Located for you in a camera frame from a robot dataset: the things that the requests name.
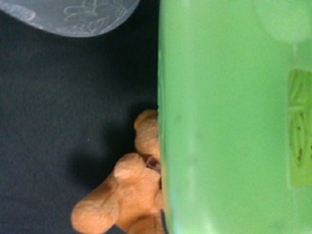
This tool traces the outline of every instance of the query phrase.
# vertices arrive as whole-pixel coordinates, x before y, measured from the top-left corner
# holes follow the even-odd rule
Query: teddy bear arm
[[[102,234],[116,223],[118,215],[118,200],[114,196],[104,202],[85,198],[74,207],[71,221],[80,233]]]
[[[145,167],[146,163],[139,154],[126,154],[116,163],[114,177],[117,181],[136,179],[142,175]]]
[[[139,219],[128,234],[164,234],[160,211]]]

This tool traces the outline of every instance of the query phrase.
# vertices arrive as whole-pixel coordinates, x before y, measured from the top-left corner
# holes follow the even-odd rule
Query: embossed pattern
[[[139,0],[49,0],[40,3],[0,0],[0,9],[51,33],[91,37],[118,27],[133,13],[138,3]]]
[[[312,73],[293,70],[289,76],[291,182],[312,185]]]

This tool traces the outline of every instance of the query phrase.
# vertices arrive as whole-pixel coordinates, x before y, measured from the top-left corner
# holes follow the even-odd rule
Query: dark spot
[[[190,164],[191,165],[197,165],[198,158],[196,156],[190,156]]]
[[[161,174],[161,166],[157,159],[153,156],[149,156],[146,161],[146,167],[152,169]]]
[[[175,120],[176,120],[177,122],[181,122],[182,116],[181,116],[181,115],[177,115],[177,116],[175,117]]]
[[[202,139],[202,138],[203,138],[203,134],[200,133],[200,132],[198,132],[198,133],[196,134],[196,138],[197,138],[198,140]]]

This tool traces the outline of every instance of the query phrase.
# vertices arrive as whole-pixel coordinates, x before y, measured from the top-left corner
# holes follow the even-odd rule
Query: teddy bear ear
[[[137,129],[141,123],[143,121],[145,121],[146,119],[148,118],[157,118],[158,117],[158,112],[157,110],[146,110],[146,111],[143,111],[135,120],[135,123],[134,123],[134,128]]]

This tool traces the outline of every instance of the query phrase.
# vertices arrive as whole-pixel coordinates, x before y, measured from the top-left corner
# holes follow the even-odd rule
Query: teddy bear head
[[[160,147],[158,139],[158,112],[146,110],[140,114],[134,123],[136,130],[136,150],[144,158],[153,157],[160,162]]]

